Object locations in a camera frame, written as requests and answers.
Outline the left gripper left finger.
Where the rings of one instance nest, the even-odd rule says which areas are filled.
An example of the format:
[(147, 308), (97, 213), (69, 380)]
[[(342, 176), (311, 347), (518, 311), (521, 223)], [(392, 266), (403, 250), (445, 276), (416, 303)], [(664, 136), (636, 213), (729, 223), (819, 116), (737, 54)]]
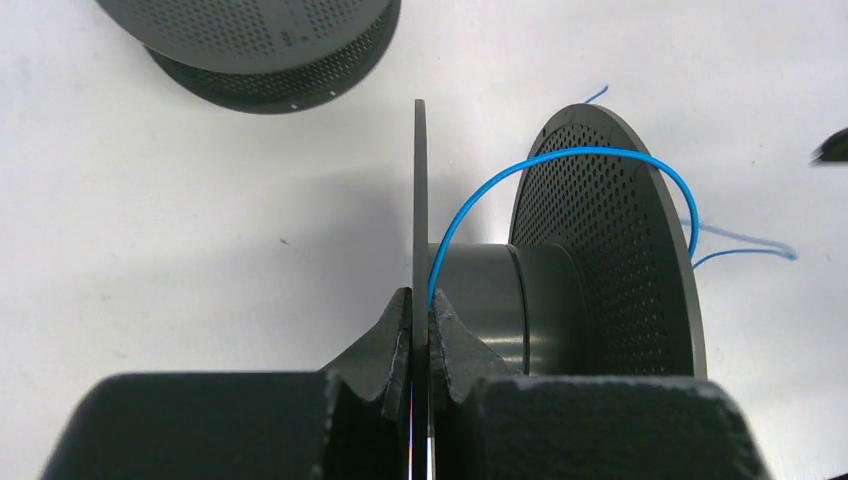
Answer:
[(306, 372), (146, 372), (98, 382), (46, 479), (404, 479), (412, 292)]

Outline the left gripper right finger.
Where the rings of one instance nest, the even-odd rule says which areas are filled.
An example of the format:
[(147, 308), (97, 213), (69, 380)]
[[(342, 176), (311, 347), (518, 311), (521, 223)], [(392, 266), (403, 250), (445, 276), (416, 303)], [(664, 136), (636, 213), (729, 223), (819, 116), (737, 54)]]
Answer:
[(736, 403), (681, 376), (527, 376), (448, 298), (429, 319), (439, 479), (766, 479)]

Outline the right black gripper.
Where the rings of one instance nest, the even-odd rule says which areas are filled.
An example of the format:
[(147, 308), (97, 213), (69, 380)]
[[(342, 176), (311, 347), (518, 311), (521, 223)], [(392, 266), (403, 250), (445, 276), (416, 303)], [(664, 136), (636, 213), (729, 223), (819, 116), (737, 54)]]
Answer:
[(812, 155), (812, 165), (846, 165), (848, 162), (848, 128), (830, 135)]

